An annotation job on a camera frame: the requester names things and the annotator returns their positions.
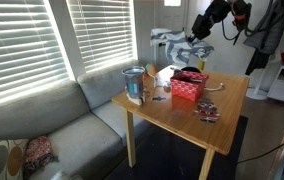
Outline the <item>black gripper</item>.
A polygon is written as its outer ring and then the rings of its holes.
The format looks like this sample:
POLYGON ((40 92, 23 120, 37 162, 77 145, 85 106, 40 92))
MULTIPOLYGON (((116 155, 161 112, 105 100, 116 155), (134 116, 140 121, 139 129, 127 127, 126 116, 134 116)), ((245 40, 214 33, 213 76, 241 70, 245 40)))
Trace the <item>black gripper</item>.
POLYGON ((202 40, 210 35, 210 29, 214 25, 214 22, 209 16, 198 15, 191 28, 194 38, 202 40))

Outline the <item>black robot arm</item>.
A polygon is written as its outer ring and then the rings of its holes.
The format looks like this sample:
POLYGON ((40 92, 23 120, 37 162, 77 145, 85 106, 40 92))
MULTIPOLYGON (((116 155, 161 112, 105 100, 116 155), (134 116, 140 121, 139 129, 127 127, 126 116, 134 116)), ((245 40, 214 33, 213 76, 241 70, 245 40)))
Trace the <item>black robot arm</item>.
MULTIPOLYGON (((244 0, 212 0, 205 10, 205 14, 199 14, 196 17, 188 41, 193 42, 195 39, 203 40, 209 36, 213 25, 219 22, 223 23, 223 20, 229 13, 234 17, 232 24, 236 27, 238 33, 233 38, 228 38, 226 34, 223 34, 223 36, 228 41, 233 40, 233 44, 236 44, 241 32, 244 32, 247 37, 251 37, 259 32, 270 30, 280 20, 284 19, 284 0, 280 0, 280 2, 283 6, 283 11, 278 16, 271 12, 273 0, 269 1, 266 10, 266 16, 271 15, 275 17, 275 20, 270 20, 269 24, 265 27, 263 27, 263 24, 260 24, 254 30, 251 30, 248 27, 252 8, 250 3, 246 3, 244 0)), ((267 20, 266 16, 262 18, 262 22, 267 20)))

